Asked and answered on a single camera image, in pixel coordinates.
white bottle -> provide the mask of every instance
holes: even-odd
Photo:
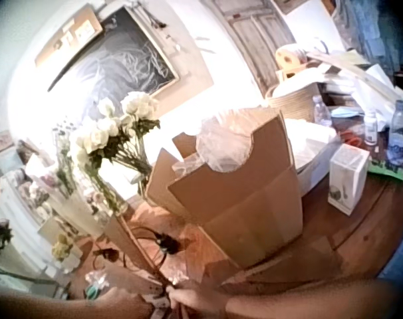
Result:
[[[377,119],[374,111],[364,115],[364,143],[370,146],[377,144]]]

small white box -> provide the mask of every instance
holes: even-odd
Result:
[[[368,151],[343,144],[330,160],[329,203],[348,216],[366,183]]]

bottle cap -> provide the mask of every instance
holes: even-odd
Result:
[[[323,101],[323,98],[321,97],[321,95],[314,95],[313,101],[314,101],[314,103],[320,103]]]
[[[395,108],[397,111],[403,111],[403,100],[397,100]]]

scissors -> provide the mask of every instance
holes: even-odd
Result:
[[[346,130],[341,132],[339,135],[345,144],[355,146],[356,148],[359,148],[362,144],[362,139],[355,135],[353,131]]]

cardboard box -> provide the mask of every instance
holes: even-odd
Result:
[[[348,216],[361,198],[369,156],[366,150],[343,144],[331,159],[329,203]]]
[[[201,227],[241,268],[271,256],[302,233],[301,193],[281,113],[271,108],[248,112],[258,124],[251,129],[247,161],[233,172],[213,171],[207,164],[176,179],[178,160],[161,150],[146,195],[172,213]],[[186,156],[195,138],[174,138]]]

